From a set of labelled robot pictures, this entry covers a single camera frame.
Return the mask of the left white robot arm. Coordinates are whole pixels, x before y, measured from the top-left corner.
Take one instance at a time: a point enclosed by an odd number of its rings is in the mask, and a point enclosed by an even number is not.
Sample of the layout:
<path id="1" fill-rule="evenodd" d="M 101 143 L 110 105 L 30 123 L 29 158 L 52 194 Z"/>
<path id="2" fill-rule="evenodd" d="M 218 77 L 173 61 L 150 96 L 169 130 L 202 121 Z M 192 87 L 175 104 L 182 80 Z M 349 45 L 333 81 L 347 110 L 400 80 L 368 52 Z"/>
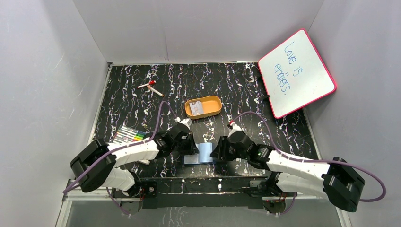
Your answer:
<path id="1" fill-rule="evenodd" d="M 99 187 L 111 187 L 130 197 L 139 195 L 145 188 L 139 177 L 120 167 L 136 161 L 168 157 L 174 152 L 183 156 L 197 154 L 199 151 L 190 131 L 191 123 L 191 119 L 183 119 L 167 131 L 134 143 L 112 144 L 103 139 L 92 141 L 70 162 L 81 190 L 92 192 Z"/>

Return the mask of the orange oval tray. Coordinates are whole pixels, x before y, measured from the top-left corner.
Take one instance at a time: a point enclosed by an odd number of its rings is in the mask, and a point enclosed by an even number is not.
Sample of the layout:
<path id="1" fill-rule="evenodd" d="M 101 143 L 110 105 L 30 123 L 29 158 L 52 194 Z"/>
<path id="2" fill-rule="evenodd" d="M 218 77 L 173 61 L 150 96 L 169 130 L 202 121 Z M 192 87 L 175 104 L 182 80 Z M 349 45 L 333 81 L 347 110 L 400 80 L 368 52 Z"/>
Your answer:
<path id="1" fill-rule="evenodd" d="M 196 101 L 199 100 L 203 104 L 203 109 L 204 109 L 204 114 L 198 115 L 198 116 L 192 116 L 192 113 L 190 111 L 189 103 L 191 101 Z M 188 118 L 192 120 L 197 120 L 201 118 L 207 118 L 211 116 L 215 116 L 221 113 L 222 110 L 222 102 L 219 97 L 217 96 L 206 96 L 202 98 L 196 98 L 192 100 L 188 100 L 185 105 L 185 112 L 188 116 Z"/>

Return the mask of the navy blue card holder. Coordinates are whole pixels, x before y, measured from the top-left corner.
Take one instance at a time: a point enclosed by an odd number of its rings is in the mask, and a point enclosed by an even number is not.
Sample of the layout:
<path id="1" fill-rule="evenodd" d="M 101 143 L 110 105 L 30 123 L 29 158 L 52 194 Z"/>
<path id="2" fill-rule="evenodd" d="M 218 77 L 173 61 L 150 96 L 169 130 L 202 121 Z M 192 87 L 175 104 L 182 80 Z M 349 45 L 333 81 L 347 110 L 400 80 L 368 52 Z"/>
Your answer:
<path id="1" fill-rule="evenodd" d="M 196 144 L 198 153 L 194 155 L 185 155 L 183 163 L 185 165 L 200 165 L 214 163 L 214 159 L 210 156 L 216 145 L 210 142 Z"/>

